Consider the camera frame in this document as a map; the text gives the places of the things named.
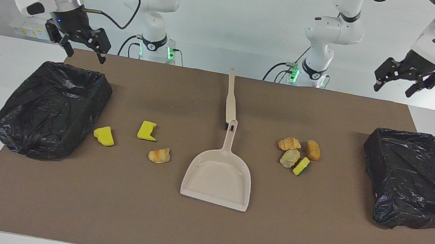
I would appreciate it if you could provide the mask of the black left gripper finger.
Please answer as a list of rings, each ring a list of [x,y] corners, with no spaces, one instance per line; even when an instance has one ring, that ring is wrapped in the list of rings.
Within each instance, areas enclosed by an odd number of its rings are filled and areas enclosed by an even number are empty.
[[[406,65],[407,64],[404,63],[404,61],[396,61],[393,58],[386,58],[386,60],[375,70],[374,74],[376,83],[373,86],[373,90],[378,92],[387,82],[403,78]]]
[[[427,76],[421,75],[421,73],[416,73],[414,77],[414,83],[405,91],[407,98],[411,98],[417,92],[421,90],[431,90],[435,86],[435,71],[428,74]]]

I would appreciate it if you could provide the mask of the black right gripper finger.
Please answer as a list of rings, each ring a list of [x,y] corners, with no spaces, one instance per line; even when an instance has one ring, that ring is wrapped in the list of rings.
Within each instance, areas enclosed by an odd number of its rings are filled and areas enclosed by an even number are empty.
[[[69,37],[70,35],[64,35],[60,33],[58,27],[53,23],[45,23],[45,29],[52,43],[57,43],[60,47],[62,47],[67,57],[72,57],[74,54],[74,50],[72,49],[72,45],[70,43]]]
[[[105,30],[103,28],[93,30],[90,49],[96,53],[100,64],[103,65],[106,62],[106,56],[108,51],[110,51],[110,48],[111,44]]]

